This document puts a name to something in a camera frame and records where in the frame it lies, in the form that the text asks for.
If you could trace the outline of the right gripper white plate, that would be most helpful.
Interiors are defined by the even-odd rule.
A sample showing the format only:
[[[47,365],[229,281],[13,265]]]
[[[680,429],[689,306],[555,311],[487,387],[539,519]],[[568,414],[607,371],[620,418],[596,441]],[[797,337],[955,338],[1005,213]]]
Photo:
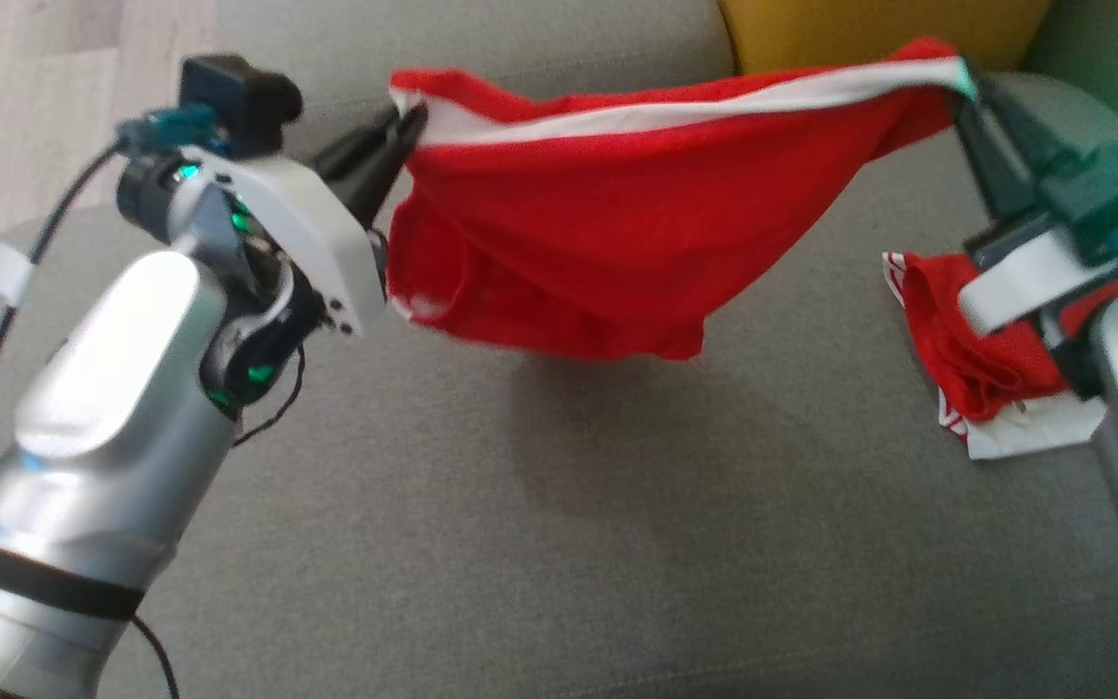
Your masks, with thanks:
[[[998,81],[982,70],[969,81],[976,96],[951,94],[951,122],[977,193],[993,220],[1025,218],[958,295],[972,331],[993,336],[1117,282],[1118,143],[1076,154]]]

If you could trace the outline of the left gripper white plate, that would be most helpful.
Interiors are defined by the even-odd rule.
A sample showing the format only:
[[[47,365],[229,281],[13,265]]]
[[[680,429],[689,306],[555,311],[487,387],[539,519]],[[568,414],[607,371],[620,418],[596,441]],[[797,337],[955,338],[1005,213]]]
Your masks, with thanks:
[[[233,221],[240,205],[322,297],[329,322],[364,336],[386,306],[376,244],[364,229],[375,226],[427,122],[426,105],[387,106],[328,143],[313,171],[280,154],[235,162],[199,147],[133,153],[119,177],[119,211],[234,287],[262,293],[266,285],[253,277]],[[324,182],[345,187],[342,204]]]

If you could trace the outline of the red white basketball jersey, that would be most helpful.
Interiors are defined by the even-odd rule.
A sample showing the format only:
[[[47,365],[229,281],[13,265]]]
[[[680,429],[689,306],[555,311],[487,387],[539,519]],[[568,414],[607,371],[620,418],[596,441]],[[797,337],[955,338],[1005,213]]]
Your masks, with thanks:
[[[1036,331],[1017,321],[975,336],[958,306],[979,271],[961,255],[884,252],[884,280],[904,309],[915,353],[937,389],[937,423],[972,460],[997,460],[1090,442],[1101,399],[1079,398]]]

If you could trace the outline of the red shorts with white stripe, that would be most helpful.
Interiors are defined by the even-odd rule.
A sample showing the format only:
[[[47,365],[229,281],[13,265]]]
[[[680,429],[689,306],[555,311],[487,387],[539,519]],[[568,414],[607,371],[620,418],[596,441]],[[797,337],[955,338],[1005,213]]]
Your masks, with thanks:
[[[391,77],[429,122],[394,214],[387,293],[458,340],[608,361],[701,352],[705,319],[879,155],[949,127],[967,62],[878,62],[537,101],[454,68]]]

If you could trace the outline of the grey sofa seat cushion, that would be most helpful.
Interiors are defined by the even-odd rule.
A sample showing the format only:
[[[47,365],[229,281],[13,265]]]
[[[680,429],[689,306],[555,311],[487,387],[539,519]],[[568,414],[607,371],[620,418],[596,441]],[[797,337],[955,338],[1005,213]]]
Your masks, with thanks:
[[[735,70],[717,0],[218,0],[218,40],[310,108],[375,103],[400,68],[462,68],[534,97]]]

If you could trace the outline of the large yellow sofa back cushion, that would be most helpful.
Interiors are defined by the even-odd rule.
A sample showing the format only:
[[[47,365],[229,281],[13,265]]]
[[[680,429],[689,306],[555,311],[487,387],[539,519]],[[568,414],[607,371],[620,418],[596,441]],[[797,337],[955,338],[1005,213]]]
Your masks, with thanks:
[[[717,0],[743,74],[873,62],[918,37],[1015,68],[1053,0]]]

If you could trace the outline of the large grey sofa ottoman cushion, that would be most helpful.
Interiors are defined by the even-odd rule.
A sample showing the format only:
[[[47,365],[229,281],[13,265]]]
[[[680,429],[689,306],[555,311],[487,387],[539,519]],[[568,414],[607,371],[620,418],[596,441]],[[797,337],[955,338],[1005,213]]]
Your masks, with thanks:
[[[862,169],[695,361],[315,337],[142,607],[182,698],[1118,696],[1099,460],[972,463],[882,275],[982,225],[944,132]]]

